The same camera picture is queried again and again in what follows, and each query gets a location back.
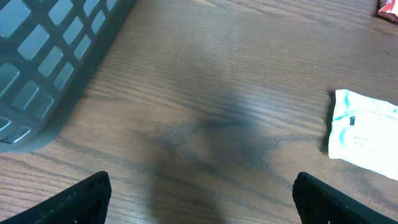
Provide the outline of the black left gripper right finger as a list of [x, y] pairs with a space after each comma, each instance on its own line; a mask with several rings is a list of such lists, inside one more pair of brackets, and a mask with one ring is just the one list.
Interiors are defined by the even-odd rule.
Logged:
[[306, 172], [298, 174], [292, 196], [302, 224], [397, 224]]

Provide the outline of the orange snack bar wrapper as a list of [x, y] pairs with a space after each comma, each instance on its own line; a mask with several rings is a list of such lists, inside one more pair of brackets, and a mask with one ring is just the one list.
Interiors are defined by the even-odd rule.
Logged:
[[397, 0], [380, 0], [377, 14], [392, 22], [397, 22]]

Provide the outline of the teal wet wipes pack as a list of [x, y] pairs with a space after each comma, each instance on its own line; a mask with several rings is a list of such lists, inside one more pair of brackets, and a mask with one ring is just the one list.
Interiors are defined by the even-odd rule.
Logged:
[[328, 156], [397, 180], [397, 106], [336, 90]]

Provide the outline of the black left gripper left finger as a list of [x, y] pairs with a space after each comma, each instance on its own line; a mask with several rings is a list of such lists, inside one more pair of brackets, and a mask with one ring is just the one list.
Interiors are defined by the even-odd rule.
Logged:
[[1, 224], [104, 224], [110, 198], [109, 175], [99, 171]]

